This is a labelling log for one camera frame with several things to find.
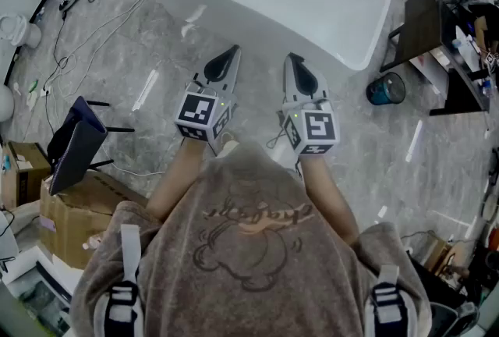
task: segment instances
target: gray marble tile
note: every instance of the gray marble tile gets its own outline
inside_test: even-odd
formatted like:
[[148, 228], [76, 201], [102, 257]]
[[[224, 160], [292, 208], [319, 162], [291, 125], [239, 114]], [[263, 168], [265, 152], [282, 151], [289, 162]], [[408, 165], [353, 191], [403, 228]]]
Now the gray marble tile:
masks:
[[[136, 1], [80, 0], [68, 13], [57, 58], [68, 55], [97, 27], [130, 9]], [[367, 84], [380, 77], [380, 66], [394, 54], [388, 34], [403, 22], [404, 2], [391, 0], [368, 67], [343, 83], [329, 86], [342, 141], [326, 160], [361, 229], [388, 220], [397, 225], [402, 235], [433, 229], [444, 238], [463, 238], [467, 226], [458, 222], [469, 224], [474, 219], [487, 178], [490, 149], [499, 144], [499, 98], [494, 94], [491, 100], [488, 139], [484, 136], [483, 114], [430, 118], [429, 110], [442, 106], [442, 100], [410, 64], [393, 69], [405, 81], [407, 90], [400, 105], [375, 107], [368, 102]], [[75, 69], [60, 78], [63, 93], [76, 88], [87, 71], [91, 54], [126, 17], [103, 27], [75, 53]], [[96, 109], [105, 124], [136, 129], [135, 133], [110, 133], [104, 142], [119, 168], [139, 174], [165, 170], [181, 141], [173, 116], [186, 83], [211, 59], [211, 53], [229, 48], [231, 42], [200, 27], [182, 35], [182, 20], [171, 16], [157, 0], [144, 0], [95, 55], [90, 72], [75, 94], [62, 97], [57, 80], [52, 84], [55, 93], [47, 103], [45, 98], [39, 99], [30, 112], [27, 89], [39, 80], [39, 92], [54, 71], [52, 52], [61, 25], [57, 3], [50, 0], [39, 22], [43, 32], [40, 46], [34, 50], [23, 48], [14, 67], [9, 86], [18, 83], [21, 95], [14, 94], [15, 116], [0, 125], [2, 136], [39, 141], [46, 147], [51, 139], [47, 116], [57, 128], [70, 105], [82, 95], [111, 103], [110, 108]], [[70, 62], [63, 72], [72, 67]], [[153, 69], [158, 72], [157, 81], [142, 107], [132, 111]], [[238, 108], [228, 128], [240, 140], [255, 140], [265, 147], [280, 130], [276, 111], [281, 109], [284, 96], [281, 69], [269, 69], [260, 59], [243, 53], [235, 94]], [[423, 121], [419, 144], [412, 161], [406, 162], [419, 120]], [[274, 150], [265, 149], [286, 168], [294, 168], [296, 157], [285, 137]], [[106, 158], [104, 150], [100, 150], [94, 160]], [[134, 176], [112, 165], [102, 170], [147, 196], [160, 179]], [[386, 214], [379, 218], [383, 206]], [[424, 247], [425, 238], [419, 235], [405, 242]]]

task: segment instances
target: bottle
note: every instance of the bottle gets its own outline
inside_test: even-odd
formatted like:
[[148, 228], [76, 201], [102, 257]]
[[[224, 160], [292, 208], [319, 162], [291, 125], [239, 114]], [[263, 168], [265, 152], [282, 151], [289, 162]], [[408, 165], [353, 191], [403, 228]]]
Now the bottle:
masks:
[[83, 243], [84, 250], [96, 250], [102, 242], [104, 232], [90, 236], [86, 243]]
[[484, 96], [490, 97], [492, 95], [492, 84], [490, 78], [486, 78], [482, 84], [482, 93]]

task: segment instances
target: toilet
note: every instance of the toilet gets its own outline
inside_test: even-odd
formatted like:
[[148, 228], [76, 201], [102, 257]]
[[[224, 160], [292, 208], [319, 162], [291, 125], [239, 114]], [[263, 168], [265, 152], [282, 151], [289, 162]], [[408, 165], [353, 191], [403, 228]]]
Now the toilet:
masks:
[[10, 41], [15, 47], [23, 44], [36, 48], [41, 40], [41, 30], [20, 14], [0, 15], [0, 39]]

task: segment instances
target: black chair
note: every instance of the black chair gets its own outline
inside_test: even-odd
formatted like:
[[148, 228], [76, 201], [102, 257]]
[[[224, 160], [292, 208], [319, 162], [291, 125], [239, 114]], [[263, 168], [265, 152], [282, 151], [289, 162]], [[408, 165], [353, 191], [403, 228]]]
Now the black chair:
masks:
[[85, 101], [83, 97], [78, 97], [48, 145], [47, 156], [52, 170], [51, 196], [78, 183], [88, 169], [114, 162], [110, 159], [91, 164], [108, 132], [135, 132], [131, 128], [104, 126], [91, 105], [109, 107], [108, 103]]

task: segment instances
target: paper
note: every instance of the paper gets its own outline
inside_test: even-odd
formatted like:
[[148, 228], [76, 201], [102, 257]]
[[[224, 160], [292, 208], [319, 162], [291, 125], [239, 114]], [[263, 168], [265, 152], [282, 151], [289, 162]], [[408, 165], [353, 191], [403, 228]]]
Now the paper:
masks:
[[387, 213], [387, 206], [384, 205], [383, 207], [381, 207], [380, 211], [377, 213], [377, 216], [379, 216], [380, 218], [383, 218], [384, 217], [384, 214]]
[[45, 218], [43, 215], [40, 215], [40, 225], [45, 227], [52, 232], [55, 232], [55, 223], [49, 218]]
[[19, 168], [20, 171], [23, 171], [24, 169], [33, 169], [33, 166], [29, 161], [17, 161], [17, 168]]

